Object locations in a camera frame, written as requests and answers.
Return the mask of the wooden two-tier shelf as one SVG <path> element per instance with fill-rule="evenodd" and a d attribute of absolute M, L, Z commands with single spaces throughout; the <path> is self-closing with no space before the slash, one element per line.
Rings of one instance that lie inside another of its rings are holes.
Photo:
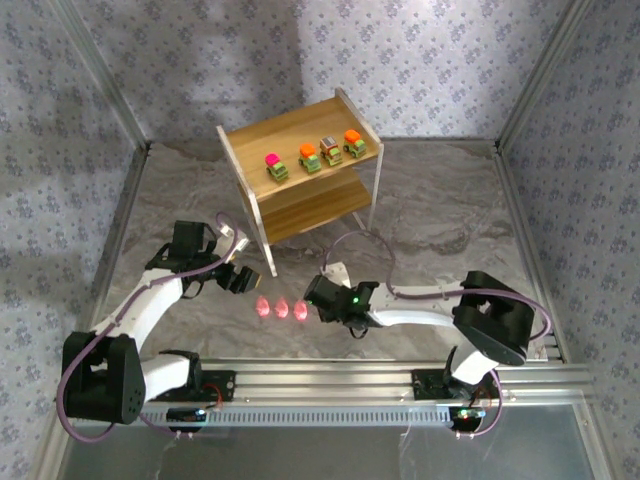
<path fill-rule="evenodd" d="M 299 146 L 355 129 L 367 146 L 360 158 L 309 174 L 298 164 Z M 341 89 L 334 96 L 230 132 L 217 134 L 243 201 L 243 208 L 270 274 L 277 275 L 272 247 L 296 235 L 352 215 L 362 229 L 373 225 L 384 143 Z M 265 156 L 277 153 L 289 171 L 278 183 L 266 171 Z"/>

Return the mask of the green toy truck pink load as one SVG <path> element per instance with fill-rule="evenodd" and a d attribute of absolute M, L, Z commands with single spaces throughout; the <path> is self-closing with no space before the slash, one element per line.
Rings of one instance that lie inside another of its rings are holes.
<path fill-rule="evenodd" d="M 286 165 L 283 163 L 281 157 L 277 153 L 268 153 L 265 156 L 264 161 L 266 165 L 266 171 L 274 181 L 280 183 L 289 177 L 289 171 Z"/>

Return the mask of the green toy truck orange mixer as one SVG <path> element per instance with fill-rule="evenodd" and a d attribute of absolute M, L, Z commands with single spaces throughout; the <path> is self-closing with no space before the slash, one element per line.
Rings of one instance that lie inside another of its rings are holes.
<path fill-rule="evenodd" d="M 300 145 L 298 162 L 309 174 L 313 174 L 321 169 L 321 162 L 316 154 L 314 145 L 311 143 Z"/>

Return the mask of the green toy truck grey box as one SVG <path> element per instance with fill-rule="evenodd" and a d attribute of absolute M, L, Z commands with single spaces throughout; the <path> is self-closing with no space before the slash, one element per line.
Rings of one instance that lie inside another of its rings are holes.
<path fill-rule="evenodd" d="M 321 157 L 329 166 L 335 166 L 342 162 L 342 153 L 338 142 L 332 136 L 325 136 L 320 139 Z"/>

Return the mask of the green toy truck orange tipper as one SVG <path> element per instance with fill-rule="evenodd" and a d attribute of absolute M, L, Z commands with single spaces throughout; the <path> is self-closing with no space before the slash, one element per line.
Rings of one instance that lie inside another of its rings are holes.
<path fill-rule="evenodd" d="M 354 129 L 349 129 L 344 133 L 343 149 L 353 158 L 360 158 L 367 152 L 367 146 L 360 133 Z"/>

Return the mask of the grey metal sheet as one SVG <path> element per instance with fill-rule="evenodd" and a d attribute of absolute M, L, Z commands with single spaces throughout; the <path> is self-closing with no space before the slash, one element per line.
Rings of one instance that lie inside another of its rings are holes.
<path fill-rule="evenodd" d="M 485 438 L 445 428 L 223 428 L 170 439 L 123 428 L 73 444 L 56 480 L 595 480 L 573 428 L 546 440 L 501 425 Z"/>

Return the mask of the aluminium frame side bar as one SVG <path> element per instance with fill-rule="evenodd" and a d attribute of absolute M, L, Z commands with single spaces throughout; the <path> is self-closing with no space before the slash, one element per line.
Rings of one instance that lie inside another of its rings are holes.
<path fill-rule="evenodd" d="M 151 143 L 146 142 L 142 147 L 136 147 L 134 150 L 90 290 L 90 310 L 77 322 L 74 328 L 75 331 L 88 331 L 90 327 L 96 325 L 102 319 L 101 314 L 108 297 L 115 266 L 121 253 L 126 228 L 138 194 L 150 147 Z"/>
<path fill-rule="evenodd" d="M 548 311 L 551 317 L 550 331 L 542 340 L 539 340 L 539 343 L 544 344 L 549 362 L 569 363 L 571 355 L 568 352 L 560 318 L 551 296 L 549 284 L 543 271 L 533 233 L 525 215 L 525 209 L 519 196 L 515 178 L 508 162 L 496 147 L 494 147 L 493 159 L 515 227 L 516 241 L 526 278 L 531 285 L 534 299 Z"/>

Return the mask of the aluminium mounting rail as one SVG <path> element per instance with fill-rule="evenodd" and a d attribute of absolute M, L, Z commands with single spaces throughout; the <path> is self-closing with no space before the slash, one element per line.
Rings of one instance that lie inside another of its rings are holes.
<path fill-rule="evenodd" d="M 461 400 L 415 400 L 411 371 L 441 369 L 441 362 L 330 359 L 205 359 L 202 370 L 236 372 L 231 404 L 250 406 L 355 406 L 442 404 Z M 501 367 L 495 380 L 498 399 L 476 399 L 474 405 L 571 404 L 593 397 L 583 365 L 532 362 Z"/>

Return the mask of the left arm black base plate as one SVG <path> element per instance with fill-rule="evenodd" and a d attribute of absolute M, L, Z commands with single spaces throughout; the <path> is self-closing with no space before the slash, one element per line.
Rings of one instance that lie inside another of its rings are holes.
<path fill-rule="evenodd" d="M 226 403 L 234 398 L 236 372 L 233 370 L 203 370 L 199 382 L 162 393 L 152 402 Z"/>

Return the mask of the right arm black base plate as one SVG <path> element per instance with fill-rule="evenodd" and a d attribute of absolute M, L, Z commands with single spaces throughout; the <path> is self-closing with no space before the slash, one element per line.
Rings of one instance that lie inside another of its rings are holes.
<path fill-rule="evenodd" d="M 411 371 L 411 387 L 415 400 L 498 399 L 498 388 L 487 373 L 475 385 L 454 379 L 441 369 L 417 369 Z"/>

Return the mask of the aluminium frame post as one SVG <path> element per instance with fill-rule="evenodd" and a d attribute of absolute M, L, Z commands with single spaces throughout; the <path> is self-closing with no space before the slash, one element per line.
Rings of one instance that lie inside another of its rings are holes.
<path fill-rule="evenodd" d="M 595 0 L 567 1 L 523 90 L 496 139 L 495 146 L 499 154 L 503 155 L 511 150 L 549 84 L 554 71 L 576 38 L 578 30 L 593 7 L 594 2 Z"/>
<path fill-rule="evenodd" d="M 147 138 L 73 1 L 48 1 L 128 138 L 137 148 L 145 149 Z"/>

